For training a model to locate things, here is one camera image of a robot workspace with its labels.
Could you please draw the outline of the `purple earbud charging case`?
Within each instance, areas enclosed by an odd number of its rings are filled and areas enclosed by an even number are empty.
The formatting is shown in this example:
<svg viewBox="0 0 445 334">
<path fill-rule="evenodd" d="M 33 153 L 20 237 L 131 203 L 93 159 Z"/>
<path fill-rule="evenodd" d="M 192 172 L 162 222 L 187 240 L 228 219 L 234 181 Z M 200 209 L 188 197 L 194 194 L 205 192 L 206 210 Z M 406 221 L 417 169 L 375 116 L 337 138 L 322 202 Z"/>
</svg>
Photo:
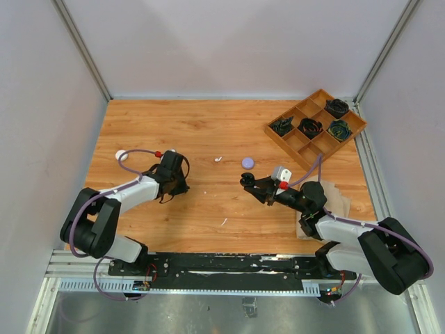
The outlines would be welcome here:
<svg viewBox="0 0 445 334">
<path fill-rule="evenodd" d="M 254 168 L 255 166 L 255 162 L 252 158 L 250 157 L 245 157 L 242 159 L 241 161 L 241 166 L 246 169 L 246 170 L 251 170 Z"/>
</svg>

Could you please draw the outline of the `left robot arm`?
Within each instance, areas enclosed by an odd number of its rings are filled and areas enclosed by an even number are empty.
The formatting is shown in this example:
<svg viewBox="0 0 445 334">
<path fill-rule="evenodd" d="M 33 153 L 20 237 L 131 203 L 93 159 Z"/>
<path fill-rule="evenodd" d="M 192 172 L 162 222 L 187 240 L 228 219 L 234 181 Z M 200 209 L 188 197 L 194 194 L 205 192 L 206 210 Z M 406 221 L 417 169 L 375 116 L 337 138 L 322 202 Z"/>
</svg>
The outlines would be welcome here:
<svg viewBox="0 0 445 334">
<path fill-rule="evenodd" d="M 123 164 L 124 157 L 132 152 L 151 154 L 159 162 L 144 172 L 134 170 Z M 118 163 L 136 178 L 101 191 L 82 189 L 60 230 L 60 239 L 70 246 L 75 257 L 121 260 L 127 270 L 139 276 L 148 269 L 148 249 L 145 244 L 117 233 L 119 217 L 143 203 L 163 202 L 166 195 L 174 198 L 186 193 L 189 171 L 184 171 L 182 166 L 189 167 L 190 163 L 175 150 L 145 149 L 123 151 L 118 155 Z"/>
</svg>

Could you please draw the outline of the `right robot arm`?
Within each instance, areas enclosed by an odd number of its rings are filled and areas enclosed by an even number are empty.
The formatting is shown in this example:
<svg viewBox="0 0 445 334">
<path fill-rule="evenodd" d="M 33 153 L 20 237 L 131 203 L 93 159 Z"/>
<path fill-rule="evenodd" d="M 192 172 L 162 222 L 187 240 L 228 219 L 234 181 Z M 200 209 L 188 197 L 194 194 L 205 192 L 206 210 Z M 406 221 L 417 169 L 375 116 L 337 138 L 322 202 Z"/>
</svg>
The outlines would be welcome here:
<svg viewBox="0 0 445 334">
<path fill-rule="evenodd" d="M 244 173 L 240 183 L 263 204 L 277 202 L 300 212 L 298 223 L 304 235 L 324 243 L 315 261 L 322 278 L 349 271 L 373 277 L 385 290 L 399 295 L 433 274 L 432 260 L 398 220 L 355 221 L 333 214 L 325 208 L 327 198 L 318 181 L 293 189 L 277 177 L 255 179 Z"/>
</svg>

